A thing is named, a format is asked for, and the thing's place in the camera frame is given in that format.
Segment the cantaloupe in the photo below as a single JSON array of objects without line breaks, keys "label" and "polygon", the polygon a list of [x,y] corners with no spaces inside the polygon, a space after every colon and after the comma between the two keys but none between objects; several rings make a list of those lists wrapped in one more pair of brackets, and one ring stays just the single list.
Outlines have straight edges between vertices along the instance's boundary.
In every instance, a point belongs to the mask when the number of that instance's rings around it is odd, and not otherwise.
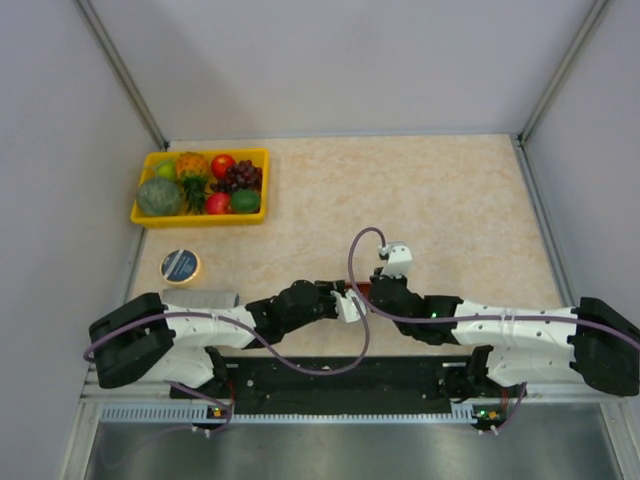
[{"label": "cantaloupe", "polygon": [[150,217],[167,217],[180,211],[184,201],[180,187],[163,177],[154,177],[138,188],[138,206]]}]

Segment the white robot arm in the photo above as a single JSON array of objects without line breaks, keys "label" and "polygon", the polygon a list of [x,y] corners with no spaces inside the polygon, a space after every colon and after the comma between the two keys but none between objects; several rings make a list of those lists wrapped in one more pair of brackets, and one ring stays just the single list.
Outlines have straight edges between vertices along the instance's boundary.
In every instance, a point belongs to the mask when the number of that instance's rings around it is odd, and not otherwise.
[{"label": "white robot arm", "polygon": [[[586,319],[640,340],[640,331],[604,302],[583,298],[578,307],[522,310],[492,307],[454,296],[419,296],[407,288],[411,251],[402,242],[379,250],[386,264],[370,278],[368,300],[377,309],[408,319],[448,319],[444,323],[395,320],[400,332],[432,345],[474,345],[467,375],[472,392],[483,382],[511,387],[523,382],[585,382],[600,391],[638,394],[638,352],[599,330],[545,317]],[[224,365],[215,348],[261,348],[252,331],[272,345],[287,333],[320,318],[359,320],[355,307],[365,306],[346,282],[299,280],[278,295],[227,310],[187,309],[163,304],[146,294],[95,322],[92,342],[149,315],[161,321],[119,335],[95,349],[96,370],[103,388],[143,381],[174,381],[198,388],[216,377]],[[493,315],[496,319],[482,317]],[[246,328],[220,320],[232,319]],[[519,320],[536,317],[540,320]]]}]

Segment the red apple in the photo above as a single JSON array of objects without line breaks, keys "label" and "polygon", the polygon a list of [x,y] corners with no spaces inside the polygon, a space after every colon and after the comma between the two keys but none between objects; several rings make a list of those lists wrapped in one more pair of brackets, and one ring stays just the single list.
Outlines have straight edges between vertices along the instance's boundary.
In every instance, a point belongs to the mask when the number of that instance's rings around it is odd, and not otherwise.
[{"label": "red apple", "polygon": [[231,195],[226,193],[214,193],[205,203],[209,215],[224,215],[231,212]]}]

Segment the yellow tray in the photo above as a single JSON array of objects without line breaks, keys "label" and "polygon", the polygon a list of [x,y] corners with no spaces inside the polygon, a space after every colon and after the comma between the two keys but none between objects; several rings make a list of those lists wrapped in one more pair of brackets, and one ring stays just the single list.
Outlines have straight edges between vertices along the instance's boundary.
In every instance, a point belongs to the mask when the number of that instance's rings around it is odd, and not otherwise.
[{"label": "yellow tray", "polygon": [[[152,178],[155,174],[151,168],[154,165],[168,159],[175,160],[184,152],[154,152],[147,155],[144,162],[138,186]],[[226,153],[231,155],[236,162],[251,160],[256,167],[262,168],[262,190],[260,191],[260,210],[250,214],[208,215],[207,213],[196,215],[186,212],[186,205],[177,214],[171,217],[150,217],[145,215],[138,207],[138,202],[133,203],[131,209],[131,221],[147,228],[176,228],[176,227],[211,227],[214,225],[255,225],[262,223],[267,214],[267,191],[269,187],[269,151],[266,148],[244,148],[238,150],[202,150],[196,151],[207,159],[209,163],[213,157]],[[207,182],[207,194],[211,193],[209,185],[216,180],[213,175]]]}]

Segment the marble countertop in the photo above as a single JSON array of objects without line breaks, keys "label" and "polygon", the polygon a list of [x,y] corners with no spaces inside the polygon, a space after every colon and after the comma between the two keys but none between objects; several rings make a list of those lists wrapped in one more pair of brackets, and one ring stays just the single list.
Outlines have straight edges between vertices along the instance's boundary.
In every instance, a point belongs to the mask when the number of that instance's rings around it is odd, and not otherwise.
[{"label": "marble countertop", "polygon": [[[481,303],[557,308],[542,241],[507,135],[292,138],[174,142],[172,150],[262,146],[271,154],[262,225],[149,230],[134,296],[167,285],[158,268],[178,248],[204,271],[194,288],[234,291],[242,302],[278,293],[298,279],[346,278],[347,251],[366,226],[402,240],[414,263],[409,287]],[[358,279],[380,265],[375,235],[355,258]],[[370,355],[452,354],[402,336],[370,316]],[[285,355],[356,355],[359,323],[321,320],[276,348]],[[225,355],[268,355],[264,350]]]}]

